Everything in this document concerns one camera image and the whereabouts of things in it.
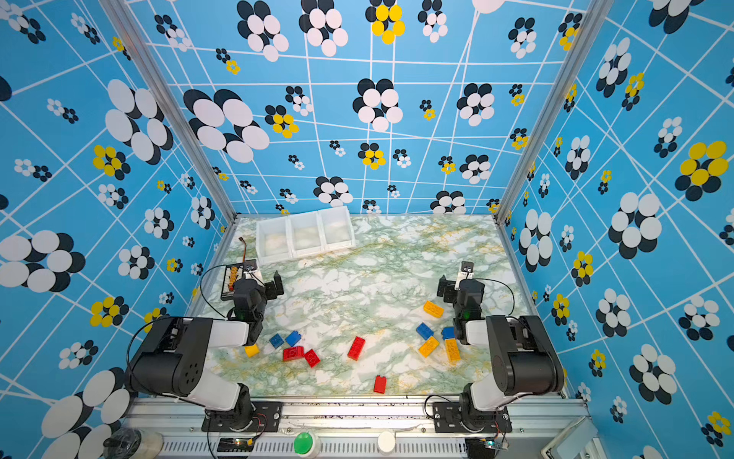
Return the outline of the long yellow lego brick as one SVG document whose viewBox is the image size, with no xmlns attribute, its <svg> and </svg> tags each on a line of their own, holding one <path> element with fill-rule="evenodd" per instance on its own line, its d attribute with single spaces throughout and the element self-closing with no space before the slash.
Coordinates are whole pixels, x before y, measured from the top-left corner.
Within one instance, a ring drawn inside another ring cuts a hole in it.
<svg viewBox="0 0 734 459">
<path fill-rule="evenodd" d="M 447 359 L 450 363 L 458 363 L 462 359 L 457 340 L 445 340 L 445 349 L 447 350 Z"/>
</svg>

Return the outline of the white three-compartment container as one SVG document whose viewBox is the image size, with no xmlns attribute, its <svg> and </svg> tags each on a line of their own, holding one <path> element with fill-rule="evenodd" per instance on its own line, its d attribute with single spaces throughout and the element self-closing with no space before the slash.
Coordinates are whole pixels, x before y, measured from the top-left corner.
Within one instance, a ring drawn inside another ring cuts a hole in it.
<svg viewBox="0 0 734 459">
<path fill-rule="evenodd" d="M 256 252 L 263 265 L 353 249 L 356 236 L 349 210 L 327 208 L 256 224 Z"/>
</svg>

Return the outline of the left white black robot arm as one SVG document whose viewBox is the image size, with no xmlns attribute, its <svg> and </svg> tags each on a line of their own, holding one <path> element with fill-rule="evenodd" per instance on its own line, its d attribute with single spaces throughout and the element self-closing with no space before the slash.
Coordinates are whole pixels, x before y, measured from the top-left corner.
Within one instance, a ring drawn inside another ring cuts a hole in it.
<svg viewBox="0 0 734 459">
<path fill-rule="evenodd" d="M 206 357 L 215 348 L 256 345 L 268 302 L 282 294 L 284 286 L 279 273 L 267 283 L 255 277 L 242 277 L 234 283 L 233 308 L 225 319 L 168 316 L 156 319 L 135 355 L 126 357 L 126 387 L 200 405 L 210 417 L 250 422 L 253 417 L 250 390 L 206 369 Z"/>
</svg>

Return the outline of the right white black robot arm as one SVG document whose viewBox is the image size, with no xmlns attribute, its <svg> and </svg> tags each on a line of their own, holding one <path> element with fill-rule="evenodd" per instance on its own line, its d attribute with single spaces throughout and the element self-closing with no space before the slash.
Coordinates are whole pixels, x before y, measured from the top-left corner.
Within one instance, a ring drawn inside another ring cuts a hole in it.
<svg viewBox="0 0 734 459">
<path fill-rule="evenodd" d="M 454 337 L 466 346 L 489 350 L 491 374 L 462 393 L 464 416 L 485 419 L 516 400 L 560 392 L 564 373 L 547 330 L 537 316 L 488 315 L 482 310 L 485 281 L 465 273 L 441 277 L 437 296 L 454 311 Z"/>
</svg>

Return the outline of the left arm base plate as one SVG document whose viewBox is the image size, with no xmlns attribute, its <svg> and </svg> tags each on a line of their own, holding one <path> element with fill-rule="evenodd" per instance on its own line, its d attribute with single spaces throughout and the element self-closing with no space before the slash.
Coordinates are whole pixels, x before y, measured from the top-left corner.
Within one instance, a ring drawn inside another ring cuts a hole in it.
<svg viewBox="0 0 734 459">
<path fill-rule="evenodd" d="M 277 432 L 284 404 L 255 401 L 230 411 L 205 411 L 203 432 Z"/>
</svg>

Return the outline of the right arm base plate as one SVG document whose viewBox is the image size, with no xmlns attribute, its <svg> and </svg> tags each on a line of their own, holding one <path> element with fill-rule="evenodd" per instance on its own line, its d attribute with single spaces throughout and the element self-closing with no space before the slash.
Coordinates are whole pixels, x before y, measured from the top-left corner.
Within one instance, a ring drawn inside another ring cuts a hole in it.
<svg viewBox="0 0 734 459">
<path fill-rule="evenodd" d="M 502 435 L 513 430 L 507 409 L 477 411 L 458 402 L 443 401 L 433 403 L 432 411 L 437 433 Z"/>
</svg>

